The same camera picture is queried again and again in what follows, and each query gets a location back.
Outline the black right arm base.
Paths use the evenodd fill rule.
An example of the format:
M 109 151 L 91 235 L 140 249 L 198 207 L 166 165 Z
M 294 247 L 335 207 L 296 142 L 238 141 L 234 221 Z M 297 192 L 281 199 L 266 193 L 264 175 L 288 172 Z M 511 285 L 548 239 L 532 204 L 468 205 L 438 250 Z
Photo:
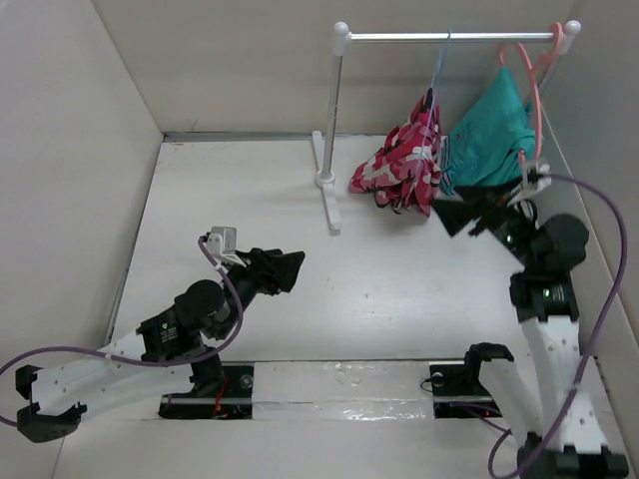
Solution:
M 420 387 L 431 395 L 436 419 L 501 418 L 488 391 L 467 377 L 462 361 L 435 361 L 428 364 L 428 376 Z

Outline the blue wire hanger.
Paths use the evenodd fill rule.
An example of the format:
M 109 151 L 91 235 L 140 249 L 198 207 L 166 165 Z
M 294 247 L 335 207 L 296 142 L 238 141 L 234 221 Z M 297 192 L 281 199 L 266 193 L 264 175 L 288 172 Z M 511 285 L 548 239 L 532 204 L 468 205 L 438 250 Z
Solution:
M 414 173 L 414 178 L 416 180 L 422 177 L 423 170 L 427 166 L 428 160 L 433 160 L 433 157 L 436 154 L 437 122 L 435 121 L 434 117 L 436 107 L 438 106 L 437 91 L 440 83 L 441 72 L 444 68 L 447 52 L 451 43 L 451 37 L 452 30 L 449 29 L 446 34 L 445 43 L 439 49 L 437 62 L 430 81 L 430 107 L 428 108 L 428 115 L 424 126 L 422 142 L 418 150 L 418 163 Z

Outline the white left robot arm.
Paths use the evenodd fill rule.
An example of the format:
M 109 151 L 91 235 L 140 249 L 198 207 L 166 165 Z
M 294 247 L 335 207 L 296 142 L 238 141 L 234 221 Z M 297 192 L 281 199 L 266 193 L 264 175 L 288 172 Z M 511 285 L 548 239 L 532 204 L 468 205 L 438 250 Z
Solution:
M 237 336 L 259 294 L 290 292 L 306 258 L 302 251 L 253 248 L 201 279 L 164 311 L 80 359 L 52 368 L 24 365 L 15 388 L 27 400 L 16 428 L 33 443 L 63 438 L 98 415 L 151 397 L 208 396 L 225 380 L 219 358 Z

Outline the pink camouflage trousers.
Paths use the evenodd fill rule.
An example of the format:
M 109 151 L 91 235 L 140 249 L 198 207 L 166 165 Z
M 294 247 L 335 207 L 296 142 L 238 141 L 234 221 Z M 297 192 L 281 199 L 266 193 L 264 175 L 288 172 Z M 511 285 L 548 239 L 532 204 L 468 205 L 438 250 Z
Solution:
M 439 104 L 434 117 L 437 122 L 436 154 L 433 160 L 428 160 L 422 177 L 418 180 L 414 178 L 429 107 L 428 89 L 407 120 L 394 127 L 386 135 L 383 146 L 355 169 L 348 184 L 350 193 L 371 194 L 378 208 L 389 208 L 396 214 L 414 211 L 425 217 L 430 216 L 431 202 L 442 176 L 439 165 L 443 146 Z

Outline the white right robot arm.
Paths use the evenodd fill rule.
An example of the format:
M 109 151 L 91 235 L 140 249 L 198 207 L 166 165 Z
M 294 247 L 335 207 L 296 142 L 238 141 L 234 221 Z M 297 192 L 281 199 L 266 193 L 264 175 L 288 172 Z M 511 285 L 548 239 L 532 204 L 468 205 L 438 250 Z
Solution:
M 571 214 L 543 224 L 508 196 L 488 194 L 461 201 L 435 200 L 434 211 L 455 236 L 491 233 L 523 270 L 510 279 L 510 301 L 528 343 L 538 392 L 521 379 L 513 354 L 502 344 L 473 344 L 461 380 L 472 392 L 491 395 L 517 445 L 513 478 L 625 478 L 626 456 L 611 450 L 581 379 L 588 361 L 579 345 L 579 310 L 571 271 L 586 258 L 589 232 Z

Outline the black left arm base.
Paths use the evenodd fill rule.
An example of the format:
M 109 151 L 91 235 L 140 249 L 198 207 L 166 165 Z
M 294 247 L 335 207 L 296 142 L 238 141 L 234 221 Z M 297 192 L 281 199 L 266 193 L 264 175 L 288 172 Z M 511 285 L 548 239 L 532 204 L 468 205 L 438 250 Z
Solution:
M 213 392 L 164 395 L 158 415 L 170 420 L 249 420 L 253 418 L 255 365 L 223 364 L 225 379 Z

